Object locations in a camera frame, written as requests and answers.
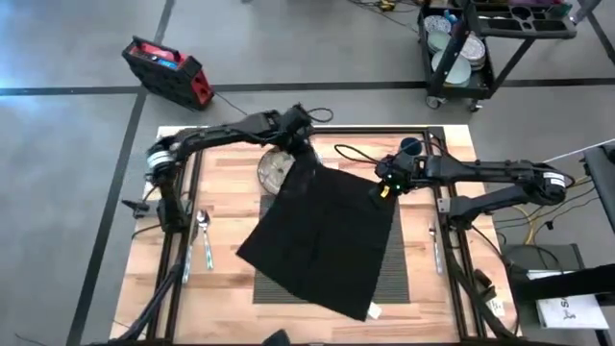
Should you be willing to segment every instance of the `gray placemat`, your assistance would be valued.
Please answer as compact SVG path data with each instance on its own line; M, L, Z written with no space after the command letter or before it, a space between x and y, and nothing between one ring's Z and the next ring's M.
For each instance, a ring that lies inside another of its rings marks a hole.
M275 196L260 197L260 217L263 217L273 205ZM395 206L391 233L388 236L381 274L378 277L374 303L376 304L407 304L410 303L406 272L406 256L404 254L404 238L402 236L402 220L400 208ZM284 288L271 281L257 271L254 280L254 304L304 304L305 301L288 293Z

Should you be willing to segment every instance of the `white paper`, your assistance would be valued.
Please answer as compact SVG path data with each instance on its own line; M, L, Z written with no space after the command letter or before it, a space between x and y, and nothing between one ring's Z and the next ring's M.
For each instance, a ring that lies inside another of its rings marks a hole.
M382 308L374 304L374 302L370 303L369 309L367 310L367 315L373 319L378 319L381 316Z
M496 315L496 317L506 316L506 312L504 311L504 303L500 299L491 299L487 302L487 306L491 309L491 312Z
M560 275L559 271L529 271L531 280ZM603 311L593 294L536 301L538 317L545 328L608 329Z

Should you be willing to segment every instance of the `white label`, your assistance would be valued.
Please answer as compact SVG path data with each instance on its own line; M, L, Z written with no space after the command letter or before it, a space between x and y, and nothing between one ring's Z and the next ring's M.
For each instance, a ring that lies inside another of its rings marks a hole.
M374 304L374 302L369 304L369 309L367 310L367 315L372 317L373 319L378 319L381 316L382 308Z
M498 298L493 298L492 300L487 302L487 306L491 309L494 315L497 317L504 317L506 313L504 312L504 303Z
M564 181L560 179L551 179L551 184L566 187L566 183L564 183Z
M560 181L564 180L564 176L559 173L545 172L542 176L545 179L552 178L552 179L559 179Z

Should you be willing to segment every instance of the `gray floor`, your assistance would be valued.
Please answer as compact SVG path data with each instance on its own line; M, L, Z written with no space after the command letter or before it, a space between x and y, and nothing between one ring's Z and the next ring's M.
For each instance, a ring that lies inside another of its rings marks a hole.
M597 18L615 39L612 2ZM137 81L119 56L132 35L153 38L164 0L5 0L0 2L0 88L116 87ZM413 27L415 12L392 14ZM177 0L164 44L195 55L214 84L421 81L416 35L345 0ZM489 43L496 70L516 40ZM587 22L578 37L537 42L512 79L615 77L615 65ZM615 137L615 86L503 88L474 115L461 102L425 107L425 91L363 90L227 93L246 111L283 110L301 101L335 110L335 124L469 124L485 160L545 160ZM4 139L0 197L0 344L15 334L62 345L135 95L0 96ZM216 98L205 112L146 99L122 197L142 191L143 151L158 126L220 124L241 114ZM579 156L555 164L579 175ZM497 219L517 217L499 212ZM614 261L615 236L599 203L558 219L540 243L578 243L587 265ZM111 229L84 343L104 340L134 227L119 208ZM510 243L526 229L504 230ZM615 311L605 309L611 325ZM591 345L587 332L541 331L532 339Z

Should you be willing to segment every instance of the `black handle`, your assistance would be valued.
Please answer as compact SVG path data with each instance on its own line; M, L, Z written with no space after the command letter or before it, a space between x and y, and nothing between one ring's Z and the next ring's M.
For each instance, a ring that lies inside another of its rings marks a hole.
M174 59L175 62L179 62L182 59L182 56L180 55L180 51L178 51L177 49L165 47L165 46L163 46L161 44L157 44L157 43L152 42L151 40L147 40L145 38L133 36L133 43L139 49L141 48L141 45L143 43L147 43L147 44L151 44L153 46L159 47L162 50L168 51L168 52L173 54L173 59Z

